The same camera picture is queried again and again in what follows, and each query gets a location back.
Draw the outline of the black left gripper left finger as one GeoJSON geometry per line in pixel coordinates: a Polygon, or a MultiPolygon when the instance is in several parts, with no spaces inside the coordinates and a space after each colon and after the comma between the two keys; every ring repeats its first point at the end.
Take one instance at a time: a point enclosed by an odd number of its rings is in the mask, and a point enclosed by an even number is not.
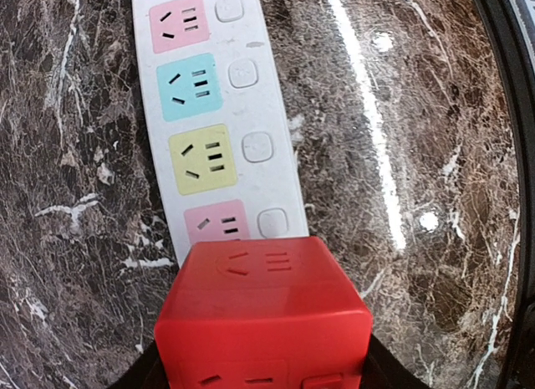
{"type": "Polygon", "coordinates": [[[167,389],[166,372],[155,341],[109,389],[167,389]]]}

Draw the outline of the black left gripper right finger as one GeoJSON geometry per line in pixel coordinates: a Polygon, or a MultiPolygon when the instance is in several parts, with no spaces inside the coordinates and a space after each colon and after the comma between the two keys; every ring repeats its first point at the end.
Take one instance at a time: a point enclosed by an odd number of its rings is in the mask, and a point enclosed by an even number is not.
{"type": "Polygon", "coordinates": [[[422,388],[422,381],[404,368],[394,355],[372,335],[363,368],[362,387],[416,389],[422,388]]]}

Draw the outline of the red cube socket adapter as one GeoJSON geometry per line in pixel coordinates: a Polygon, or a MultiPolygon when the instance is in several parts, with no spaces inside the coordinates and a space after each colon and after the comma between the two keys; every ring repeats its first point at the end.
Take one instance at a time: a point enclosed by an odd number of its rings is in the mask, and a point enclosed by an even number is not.
{"type": "Polygon", "coordinates": [[[197,243],[155,324],[173,388],[356,388],[373,317],[316,237],[197,243]]]}

